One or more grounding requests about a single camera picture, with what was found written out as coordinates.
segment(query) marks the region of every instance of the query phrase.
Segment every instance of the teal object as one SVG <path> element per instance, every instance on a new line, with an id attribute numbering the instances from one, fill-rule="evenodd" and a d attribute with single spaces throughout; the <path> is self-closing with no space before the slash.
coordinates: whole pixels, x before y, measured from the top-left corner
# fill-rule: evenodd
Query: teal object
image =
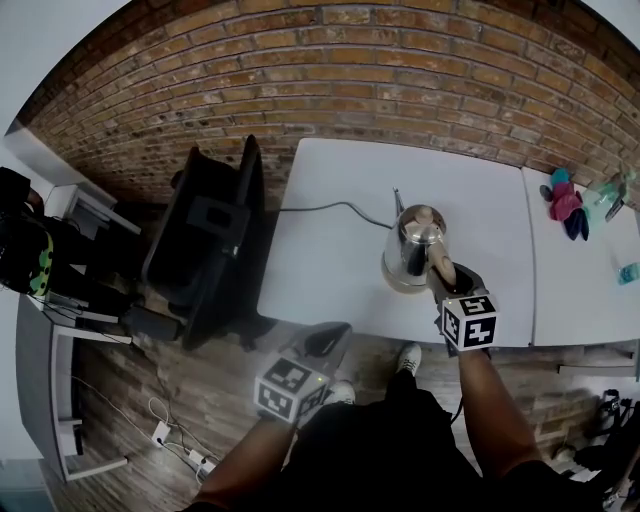
<path id="1" fill-rule="evenodd" d="M 556 169 L 553 171 L 551 175 L 551 189 L 555 188 L 558 183 L 568 183 L 569 182 L 569 171 L 567 171 L 564 167 L 560 169 Z"/>
<path id="2" fill-rule="evenodd" d="M 627 284 L 640 279 L 640 263 L 632 263 L 618 269 L 618 284 Z"/>

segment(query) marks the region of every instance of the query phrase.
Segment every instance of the brick wall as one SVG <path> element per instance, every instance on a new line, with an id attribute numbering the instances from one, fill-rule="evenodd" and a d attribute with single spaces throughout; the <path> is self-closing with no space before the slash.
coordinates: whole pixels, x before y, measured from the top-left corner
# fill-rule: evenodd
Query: brick wall
<path id="1" fill-rule="evenodd" d="M 237 165 L 251 133 L 274 198 L 302 137 L 567 166 L 581 184 L 640 159 L 640 53 L 580 4 L 340 2 L 133 0 L 19 118 L 120 199 L 155 203 L 193 145 Z"/>

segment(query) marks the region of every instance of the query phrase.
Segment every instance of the pink cloth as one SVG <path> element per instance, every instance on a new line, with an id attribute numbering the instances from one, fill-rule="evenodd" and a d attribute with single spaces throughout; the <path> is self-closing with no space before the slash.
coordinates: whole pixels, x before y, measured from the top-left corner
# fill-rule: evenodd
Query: pink cloth
<path id="1" fill-rule="evenodd" d="M 558 183 L 553 187 L 553 203 L 549 210 L 553 220 L 564 222 L 578 208 L 582 208 L 582 198 L 576 195 L 573 183 Z"/>

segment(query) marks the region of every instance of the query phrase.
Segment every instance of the kettle spout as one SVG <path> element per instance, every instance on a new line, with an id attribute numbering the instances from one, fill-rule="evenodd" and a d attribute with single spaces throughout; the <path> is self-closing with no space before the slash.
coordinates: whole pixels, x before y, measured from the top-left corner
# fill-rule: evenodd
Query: kettle spout
<path id="1" fill-rule="evenodd" d="M 396 217 L 399 217 L 400 214 L 404 211 L 404 204 L 402 204 L 402 198 L 400 197 L 400 192 L 396 187 L 393 187 L 393 195 L 396 198 Z"/>

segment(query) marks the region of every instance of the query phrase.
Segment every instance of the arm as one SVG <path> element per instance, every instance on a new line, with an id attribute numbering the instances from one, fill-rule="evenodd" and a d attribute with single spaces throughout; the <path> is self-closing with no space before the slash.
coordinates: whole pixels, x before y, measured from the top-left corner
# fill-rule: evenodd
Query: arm
<path id="1" fill-rule="evenodd" d="M 44 216 L 44 201 L 40 194 L 38 194 L 32 188 L 29 189 L 29 195 L 27 196 L 27 203 L 33 207 L 33 213 L 39 216 Z"/>
<path id="2" fill-rule="evenodd" d="M 193 500 L 231 509 L 282 469 L 295 425 L 261 419 L 218 464 Z"/>
<path id="3" fill-rule="evenodd" d="M 531 427 L 487 355 L 471 350 L 459 360 L 464 419 L 482 473 L 501 478 L 523 462 L 542 460 Z"/>

